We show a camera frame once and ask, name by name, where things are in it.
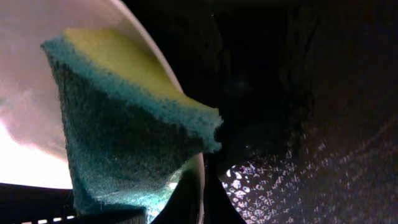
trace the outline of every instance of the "bright light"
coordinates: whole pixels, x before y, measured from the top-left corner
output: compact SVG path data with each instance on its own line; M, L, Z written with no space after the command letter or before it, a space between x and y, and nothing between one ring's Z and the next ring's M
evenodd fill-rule
M0 183L71 189L68 164L15 142L0 120Z
M174 190L177 187L177 183L169 183L169 187Z

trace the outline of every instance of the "sponge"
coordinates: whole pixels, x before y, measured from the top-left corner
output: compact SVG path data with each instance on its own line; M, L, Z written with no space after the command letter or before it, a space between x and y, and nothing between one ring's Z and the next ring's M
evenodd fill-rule
M81 214L164 208L184 163L215 152L218 110L180 93L156 58L113 29L67 29L41 45L59 89Z

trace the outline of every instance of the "yellow sponge layer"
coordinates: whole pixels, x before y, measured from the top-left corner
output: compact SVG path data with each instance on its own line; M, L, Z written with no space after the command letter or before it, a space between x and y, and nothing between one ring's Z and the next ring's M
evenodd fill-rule
M67 29L64 35L95 65L140 85L154 97L177 100L199 110L212 109L178 92L158 59L145 54L124 34L114 29Z

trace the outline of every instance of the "green scouring pad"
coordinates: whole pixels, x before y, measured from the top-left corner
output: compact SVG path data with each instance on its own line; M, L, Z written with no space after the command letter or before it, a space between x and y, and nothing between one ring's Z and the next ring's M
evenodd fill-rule
M218 110L177 91L122 33L68 29L41 47L59 89L79 213L145 208L153 219L184 163L221 148Z

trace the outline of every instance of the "kitchen sponge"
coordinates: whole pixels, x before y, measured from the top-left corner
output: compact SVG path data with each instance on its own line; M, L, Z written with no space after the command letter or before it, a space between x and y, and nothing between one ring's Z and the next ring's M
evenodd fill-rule
M184 163L220 150L218 110L177 91L157 59L125 35L68 29L41 47L59 89L80 213L135 207L153 219Z

